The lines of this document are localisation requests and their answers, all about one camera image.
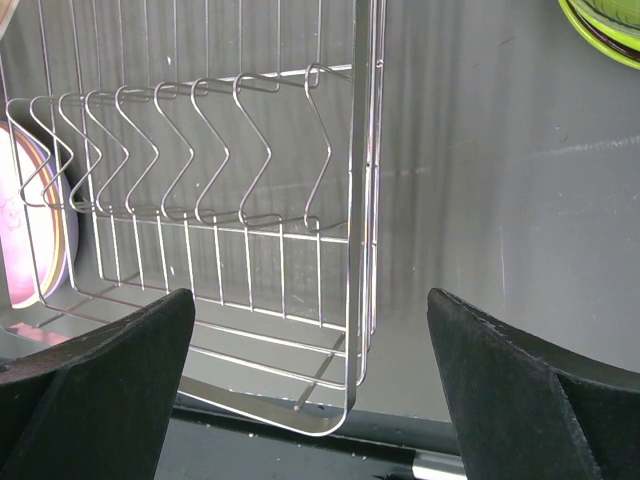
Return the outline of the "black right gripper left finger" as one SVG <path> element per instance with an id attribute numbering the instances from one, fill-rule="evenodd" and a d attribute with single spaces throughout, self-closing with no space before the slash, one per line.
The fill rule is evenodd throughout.
<path id="1" fill-rule="evenodd" d="M 151 479 L 195 322 L 178 289 L 1 365 L 4 479 Z"/>

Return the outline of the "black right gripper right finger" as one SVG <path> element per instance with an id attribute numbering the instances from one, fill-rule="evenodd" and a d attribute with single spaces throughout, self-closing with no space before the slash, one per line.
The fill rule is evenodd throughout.
<path id="1" fill-rule="evenodd" d="M 638 478 L 638 373 L 440 288 L 428 294 L 427 323 L 468 478 Z"/>

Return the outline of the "pink plastic plate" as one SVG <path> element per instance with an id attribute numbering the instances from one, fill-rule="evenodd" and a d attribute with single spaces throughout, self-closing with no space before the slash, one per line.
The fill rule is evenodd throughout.
<path id="1" fill-rule="evenodd" d="M 22 133 L 11 138 L 8 124 L 1 124 L 1 245 L 11 306 L 22 309 L 41 296 L 27 207 L 19 195 L 20 179 L 29 155 Z"/>

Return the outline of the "yellow plastic plate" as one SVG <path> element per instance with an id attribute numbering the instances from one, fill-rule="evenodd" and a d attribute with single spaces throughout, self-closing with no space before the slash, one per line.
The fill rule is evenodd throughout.
<path id="1" fill-rule="evenodd" d="M 66 279 L 68 268 L 64 233 L 66 212 L 61 197 L 68 190 L 64 175 L 59 175 L 50 150 L 38 139 L 22 133 L 29 155 L 23 168 L 24 192 L 32 240 L 36 244 L 36 267 L 40 293 L 50 296 Z"/>

